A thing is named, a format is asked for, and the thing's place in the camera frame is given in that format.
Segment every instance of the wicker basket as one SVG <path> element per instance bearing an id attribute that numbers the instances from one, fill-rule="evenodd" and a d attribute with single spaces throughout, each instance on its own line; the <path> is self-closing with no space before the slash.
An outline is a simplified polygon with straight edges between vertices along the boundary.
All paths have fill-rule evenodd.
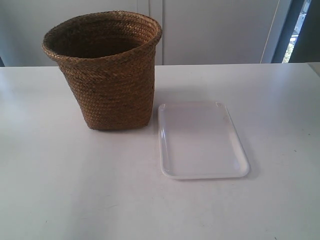
<path id="1" fill-rule="evenodd" d="M 150 121 L 161 35 L 150 17 L 109 11 L 61 23 L 42 48 L 59 65 L 89 128 L 133 129 Z"/>

